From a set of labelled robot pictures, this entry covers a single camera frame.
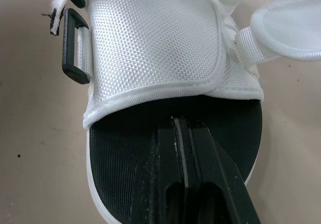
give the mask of white rubber sole edge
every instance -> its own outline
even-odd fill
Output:
[[[253,173],[254,170],[254,166],[256,163],[256,159],[254,162],[254,165],[251,169],[251,172],[249,174],[249,176],[246,178],[244,184],[246,185],[247,182],[250,180],[251,175]],[[104,220],[108,223],[108,224],[122,224],[120,223],[116,218],[114,218],[112,216],[112,214],[110,214],[110,212],[106,209],[105,205],[102,203],[98,192],[96,190],[95,187],[95,183],[94,183],[94,178],[92,176],[92,171],[91,171],[91,164],[90,164],[90,150],[89,150],[89,130],[87,130],[87,147],[86,147],[86,167],[87,167],[87,178],[88,178],[88,184],[89,184],[89,190],[90,190],[90,194],[91,197],[96,205],[96,208],[98,210],[98,212],[100,213],[100,215],[104,218]]]

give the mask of white fabric upper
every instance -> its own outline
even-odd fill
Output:
[[[321,59],[321,0],[283,0],[238,30],[240,0],[86,0],[78,67],[90,78],[84,127],[146,101],[205,94],[263,100],[257,64]]]

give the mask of black mesh insole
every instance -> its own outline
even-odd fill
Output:
[[[258,100],[193,96],[146,102],[113,113],[90,129],[90,162],[102,202],[123,224],[129,223],[137,162],[157,123],[171,116],[202,120],[244,180],[252,169],[262,132]]]

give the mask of velcro strap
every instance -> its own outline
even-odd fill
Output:
[[[320,61],[320,13],[321,0],[280,0],[257,10],[235,37],[248,70],[278,56]]]

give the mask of d-ring buckle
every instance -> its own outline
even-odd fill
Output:
[[[89,29],[85,20],[74,9],[66,9],[62,70],[72,80],[80,84],[88,84],[90,80],[87,74],[74,66],[75,28],[79,27]]]

